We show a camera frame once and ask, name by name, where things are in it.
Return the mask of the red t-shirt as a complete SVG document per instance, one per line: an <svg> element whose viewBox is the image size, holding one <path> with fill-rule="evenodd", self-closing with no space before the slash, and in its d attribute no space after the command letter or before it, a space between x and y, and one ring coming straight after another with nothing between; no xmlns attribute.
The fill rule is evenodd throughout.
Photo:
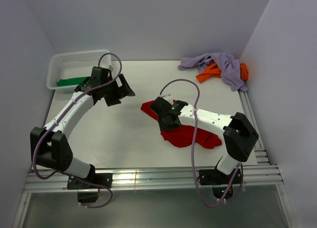
<svg viewBox="0 0 317 228"><path fill-rule="evenodd" d="M148 101L142 104L141 111L158 121L158 116L151 110L150 106L154 101ZM161 136L175 147L184 148L192 144L194 135L194 127L182 125L179 128L162 131ZM198 128L195 142L205 149L213 149L222 145L221 139L214 133Z"/></svg>

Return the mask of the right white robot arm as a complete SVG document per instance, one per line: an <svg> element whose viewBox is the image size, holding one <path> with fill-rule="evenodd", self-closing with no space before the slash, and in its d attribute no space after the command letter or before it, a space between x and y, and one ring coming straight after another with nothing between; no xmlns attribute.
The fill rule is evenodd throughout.
<svg viewBox="0 0 317 228"><path fill-rule="evenodd" d="M235 115L216 114L183 101L174 104L156 100L150 106L158 116L161 131L171 131L181 126L195 126L217 135L224 142L226 151L214 169L199 170L200 185L228 184L239 163L248 160L259 135L243 113Z"/></svg>

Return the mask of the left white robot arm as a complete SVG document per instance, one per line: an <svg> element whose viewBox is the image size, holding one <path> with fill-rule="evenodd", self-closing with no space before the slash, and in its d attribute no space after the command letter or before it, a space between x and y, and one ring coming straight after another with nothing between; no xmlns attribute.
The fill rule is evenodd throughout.
<svg viewBox="0 0 317 228"><path fill-rule="evenodd" d="M68 139L81 120L99 100L104 99L107 106L120 104L126 96L135 93L123 74L112 78L109 71L104 76L90 76L74 90L70 101L62 111L44 127L34 127L30 133L32 167L36 176L42 180L50 176L40 175L37 166L52 169L72 176L85 188L96 186L96 169L77 159L70 148Z"/></svg>

